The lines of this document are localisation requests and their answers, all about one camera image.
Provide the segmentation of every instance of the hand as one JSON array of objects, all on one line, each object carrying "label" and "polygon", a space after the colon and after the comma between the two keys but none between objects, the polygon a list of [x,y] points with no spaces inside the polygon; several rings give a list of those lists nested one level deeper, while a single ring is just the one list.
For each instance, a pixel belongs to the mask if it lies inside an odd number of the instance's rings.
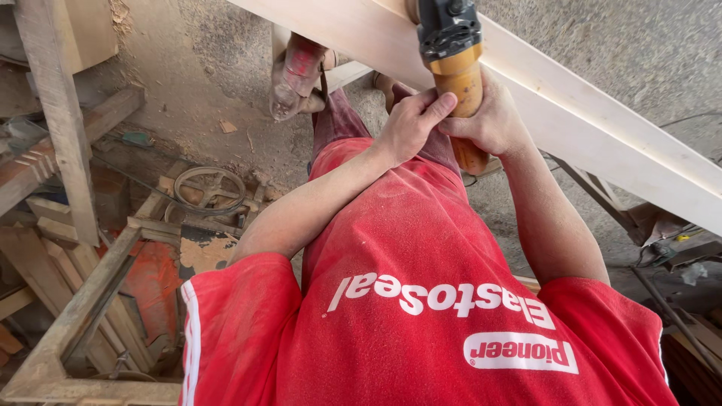
[{"label": "hand", "polygon": [[404,98],[391,110],[386,125],[371,148],[382,152],[395,168],[413,158],[424,147],[431,129],[456,107],[456,95],[436,89]]},{"label": "hand", "polygon": [[533,146],[509,89],[484,64],[481,68],[484,98],[479,111],[469,118],[447,118],[439,124],[439,131],[450,137],[469,138],[481,150],[500,158]]}]

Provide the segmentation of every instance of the sleeve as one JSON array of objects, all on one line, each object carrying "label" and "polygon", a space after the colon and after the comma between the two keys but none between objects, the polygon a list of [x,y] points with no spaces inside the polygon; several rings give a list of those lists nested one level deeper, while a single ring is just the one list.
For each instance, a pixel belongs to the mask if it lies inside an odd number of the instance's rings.
[{"label": "sleeve", "polygon": [[301,294],[280,254],[248,256],[181,286],[186,302],[185,379],[179,405],[259,404],[275,390],[284,328]]},{"label": "sleeve", "polygon": [[582,277],[547,283],[539,299],[625,389],[668,391],[659,345],[662,321],[654,312],[598,280]]}]

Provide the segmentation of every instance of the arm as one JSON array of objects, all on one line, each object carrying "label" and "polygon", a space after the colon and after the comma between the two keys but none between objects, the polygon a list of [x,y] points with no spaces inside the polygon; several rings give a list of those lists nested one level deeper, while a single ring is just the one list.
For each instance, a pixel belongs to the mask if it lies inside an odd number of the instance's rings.
[{"label": "arm", "polygon": [[429,132],[456,106],[456,96],[436,90],[403,99],[366,151],[291,191],[266,208],[243,234],[230,260],[261,252],[291,258],[332,218],[387,170],[414,157]]},{"label": "arm", "polygon": [[444,134],[470,138],[498,156],[509,179],[526,260],[540,285],[558,277],[609,284],[599,245],[534,146],[511,94],[482,65],[484,100],[471,118],[447,118]]}]

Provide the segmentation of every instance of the maroon pants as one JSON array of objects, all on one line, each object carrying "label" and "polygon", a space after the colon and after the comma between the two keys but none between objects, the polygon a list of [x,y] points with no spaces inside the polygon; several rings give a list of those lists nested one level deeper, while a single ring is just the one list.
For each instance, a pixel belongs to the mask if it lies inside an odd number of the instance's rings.
[{"label": "maroon pants", "polygon": [[[412,95],[407,89],[399,85],[393,86],[393,104]],[[356,114],[343,89],[339,88],[329,95],[326,108],[311,115],[313,121],[313,155],[311,165],[326,145],[344,138],[368,137],[372,138],[361,118]],[[459,174],[458,164],[453,156],[449,137],[441,134],[436,127],[431,130],[429,139],[419,151],[420,157],[436,162]]]}]

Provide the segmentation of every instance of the pioneer logo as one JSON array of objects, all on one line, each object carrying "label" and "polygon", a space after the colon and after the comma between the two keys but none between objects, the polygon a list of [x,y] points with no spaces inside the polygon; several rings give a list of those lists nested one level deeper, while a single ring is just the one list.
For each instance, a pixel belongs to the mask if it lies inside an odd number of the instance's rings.
[{"label": "pioneer logo", "polygon": [[478,369],[534,369],[579,373],[572,346],[540,334],[487,332],[464,341],[466,362]]}]

